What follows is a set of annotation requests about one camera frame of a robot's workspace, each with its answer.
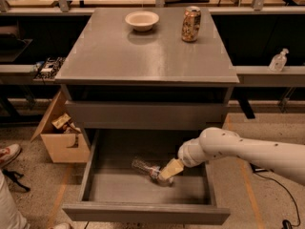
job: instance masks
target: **cardboard box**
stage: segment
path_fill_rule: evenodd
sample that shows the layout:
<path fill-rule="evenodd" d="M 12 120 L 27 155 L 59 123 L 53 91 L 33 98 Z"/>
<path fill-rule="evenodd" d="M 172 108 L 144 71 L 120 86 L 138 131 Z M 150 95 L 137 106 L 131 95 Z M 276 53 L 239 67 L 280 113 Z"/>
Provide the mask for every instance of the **cardboard box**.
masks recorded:
<path fill-rule="evenodd" d="M 54 163 L 86 163 L 90 149 L 83 135 L 77 135 L 78 145 L 72 147 L 75 144 L 76 134 L 57 134 L 51 124 L 59 116 L 68 113 L 65 102 L 66 97 L 62 91 L 59 91 L 46 110 L 30 141 L 40 135 Z"/>

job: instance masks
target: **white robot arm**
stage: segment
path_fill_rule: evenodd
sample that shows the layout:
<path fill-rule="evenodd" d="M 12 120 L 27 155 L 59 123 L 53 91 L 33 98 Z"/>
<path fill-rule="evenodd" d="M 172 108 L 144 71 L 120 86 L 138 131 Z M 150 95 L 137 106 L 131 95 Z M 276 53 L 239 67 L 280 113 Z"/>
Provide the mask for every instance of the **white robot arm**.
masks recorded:
<path fill-rule="evenodd" d="M 305 145 L 247 139 L 219 128 L 205 129 L 199 138 L 183 143 L 178 151 L 179 159 L 170 162 L 159 178 L 168 179 L 184 166 L 193 167 L 225 156 L 239 157 L 305 185 Z"/>

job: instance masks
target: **soap dispenser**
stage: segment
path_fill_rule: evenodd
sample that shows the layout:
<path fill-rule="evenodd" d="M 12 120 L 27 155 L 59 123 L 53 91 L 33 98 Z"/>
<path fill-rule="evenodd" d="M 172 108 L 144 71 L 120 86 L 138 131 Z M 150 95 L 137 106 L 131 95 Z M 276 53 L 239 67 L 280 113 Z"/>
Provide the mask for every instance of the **soap dispenser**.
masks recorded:
<path fill-rule="evenodd" d="M 280 73 L 286 62 L 287 62 L 287 57 L 286 53 L 289 53 L 288 49 L 283 49 L 280 54 L 277 54 L 274 56 L 273 60 L 271 61 L 269 65 L 269 69 L 273 72 Z"/>

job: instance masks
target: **soda can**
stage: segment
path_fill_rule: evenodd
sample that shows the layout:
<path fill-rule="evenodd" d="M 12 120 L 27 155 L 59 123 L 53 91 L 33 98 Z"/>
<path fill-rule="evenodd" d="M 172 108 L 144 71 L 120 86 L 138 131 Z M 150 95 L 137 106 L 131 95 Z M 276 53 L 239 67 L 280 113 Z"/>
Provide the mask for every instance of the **soda can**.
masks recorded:
<path fill-rule="evenodd" d="M 182 40 L 193 42 L 197 40 L 201 20 L 201 11 L 199 7 L 189 6 L 184 11 L 184 20 L 182 25 Z"/>

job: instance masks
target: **can lid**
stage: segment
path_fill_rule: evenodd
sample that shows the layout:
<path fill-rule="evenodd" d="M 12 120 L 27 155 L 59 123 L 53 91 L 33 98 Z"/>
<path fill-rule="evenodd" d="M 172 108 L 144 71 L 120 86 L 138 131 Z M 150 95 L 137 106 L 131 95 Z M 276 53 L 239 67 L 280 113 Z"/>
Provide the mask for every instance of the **can lid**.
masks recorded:
<path fill-rule="evenodd" d="M 187 11 L 200 11 L 200 8 L 197 6 L 189 6 L 186 8 Z"/>

